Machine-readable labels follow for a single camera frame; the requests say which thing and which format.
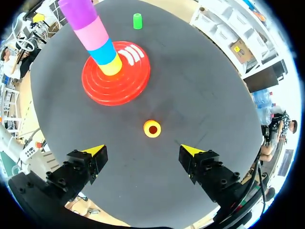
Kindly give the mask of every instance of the red ring base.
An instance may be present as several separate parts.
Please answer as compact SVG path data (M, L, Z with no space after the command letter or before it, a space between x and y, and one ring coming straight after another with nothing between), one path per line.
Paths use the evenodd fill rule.
M103 74L91 56L81 74L82 85L87 95L106 106L118 106L135 99L145 89L151 69L147 54L138 45L132 42L113 42L113 45L122 61L122 68L116 75ZM138 47L142 53L138 53L131 45ZM132 48L135 52L127 52L126 47L129 47L127 50ZM131 63L128 62L126 55L133 58L133 63L131 59Z

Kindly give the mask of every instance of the green cup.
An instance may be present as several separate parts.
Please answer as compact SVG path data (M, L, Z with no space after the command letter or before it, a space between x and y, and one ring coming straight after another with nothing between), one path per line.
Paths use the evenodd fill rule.
M142 27L142 15L140 13L135 13L133 15L133 28L135 30L140 30Z

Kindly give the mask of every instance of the wooden floor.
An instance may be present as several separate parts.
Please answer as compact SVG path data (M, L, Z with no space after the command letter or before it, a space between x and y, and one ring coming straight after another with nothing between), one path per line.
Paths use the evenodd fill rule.
M152 5L158 6L170 13L174 14L175 16L181 18L185 22L189 23L193 12L197 6L197 2L194 0L143 0L148 2ZM20 91L20 96L18 99L18 106L20 109L20 114L22 118L21 124L21 132L19 135L26 134L28 132L32 132L39 127L37 116L35 113L33 101L32 101L32 93L31 93L31 76L28 73L17 86L17 90ZM43 141L44 137L42 132L38 132L33 140L36 141ZM120 225L120 226L128 226L126 223L110 216L107 212L103 211L101 208L102 206L96 206L92 201L84 201L81 198L77 198L73 203L67 203L67 208L71 211L77 212L82 216L87 216L90 219L104 222L113 225ZM89 208L96 208L100 210L99 214L87 214L87 210ZM208 221L210 221L213 217L206 216L199 220L198 222L193 223L188 229L198 229L205 225Z

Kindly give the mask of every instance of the white shelf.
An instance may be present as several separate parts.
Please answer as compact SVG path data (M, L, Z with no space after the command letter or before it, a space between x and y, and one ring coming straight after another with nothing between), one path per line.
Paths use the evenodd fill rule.
M268 61L267 63L264 63L263 66L264 66L264 68L268 68L268 67L274 65L275 63L281 61L281 59L282 59L282 58L280 58L279 56L277 56L277 57L271 59L270 61ZM261 70L262 70L261 68L251 69L251 71L249 71L249 72L246 73L244 76L242 76L242 79L245 79L245 78L247 78L247 77L249 77L249 76L251 76L251 75L253 75L253 74L255 74L255 73L258 73L258 72L260 72Z
M219 42L217 39L215 39L213 33L205 30L204 27L198 21L194 21L193 25L196 28L198 28L199 30L201 30L205 35L207 35L225 53L225 55L229 58L229 60L232 62L232 64L237 68L238 72L240 72L242 75L245 74L246 65L241 64L239 62L237 57L230 50L229 46L227 46L227 45Z
M223 50L223 52L227 55L227 57L231 60L231 62L236 66L237 70L239 71L241 77L247 78L255 73L258 73L267 67L272 66L273 64L284 60L286 62L288 58L289 53L289 47L285 40L282 38L282 35L279 33L279 29L274 21L270 18L271 16L266 12L266 10L261 10L259 4L255 4L254 6L259 10L265 17L266 17L266 26L260 21L260 19L249 9L249 6L243 1L243 0L225 0L227 4L229 5L229 8L226 8L224 11L224 8L216 8L216 5L214 5L213 0L199 0L198 7L196 11L194 12L192 19L190 21L191 25L196 26L198 29L200 29L202 32L204 32L210 39L215 42L220 49ZM254 58L256 59L255 67L250 70L248 73L246 72L247 64L241 64L235 55L231 52L230 48L227 47L227 45L221 44L221 42L217 41L216 37L213 36L212 32L207 31L207 29L204 29L204 26L201 26L199 22L196 22L197 17L200 15L200 7L204 7L207 11L211 12L211 14L216 15L219 18L219 23L221 21L224 25L226 25L228 28L233 30L236 35L245 43L245 45L249 48L251 53L253 54ZM233 10L237 10L240 13L242 13L246 19L251 24L253 30L249 29L247 32L239 32L236 30L230 23L230 13L233 12ZM256 45L252 43L252 41L249 39L252 32L258 32L262 34L268 41L265 44L266 50L264 53L260 54L260 52L257 52ZM276 55L274 59L271 59L268 62L262 63L264 59L266 59L270 55Z

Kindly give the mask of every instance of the plastic bottle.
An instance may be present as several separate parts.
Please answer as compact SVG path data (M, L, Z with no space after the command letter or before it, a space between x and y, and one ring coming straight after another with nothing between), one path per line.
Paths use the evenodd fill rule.
M252 98L257 107L263 108L272 106L272 92L269 92L267 89L260 90L258 92L252 93Z
M257 108L265 108L265 107L274 107L276 106L276 103L272 103L271 101L265 104L259 104L257 105Z
M261 125L270 125L272 118L274 117L274 114L271 113L270 108L269 107L257 108L256 111Z

